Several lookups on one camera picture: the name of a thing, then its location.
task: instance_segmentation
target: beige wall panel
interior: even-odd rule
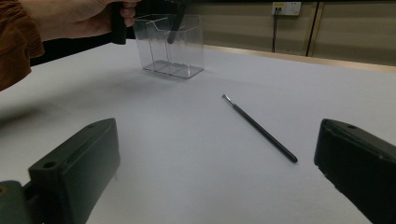
[[[190,14],[203,16],[204,43],[239,49],[271,51],[272,4],[194,4]],[[311,3],[299,17],[279,17],[276,52],[302,55]]]
[[[396,1],[325,3],[313,57],[396,65]]]

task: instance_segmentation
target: acrylic pen holder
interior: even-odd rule
[[[204,70],[202,18],[186,15],[172,31],[175,18],[152,14],[134,19],[140,61],[145,70],[190,78]]]

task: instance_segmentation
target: clear plastic container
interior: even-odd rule
[[[204,70],[201,16],[186,15],[171,31],[176,15],[152,14],[134,19],[134,35],[145,70],[190,78]],[[171,32],[175,36],[170,44]]]

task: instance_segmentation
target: power cord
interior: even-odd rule
[[[274,13],[274,30],[273,30],[273,45],[272,45],[272,52],[275,53],[275,43],[276,43],[276,29],[277,29],[277,16],[279,15],[281,8],[276,7]]]

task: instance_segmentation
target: orange jacket sleeve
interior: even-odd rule
[[[30,58],[44,53],[35,22],[17,0],[0,0],[0,91],[30,72]]]

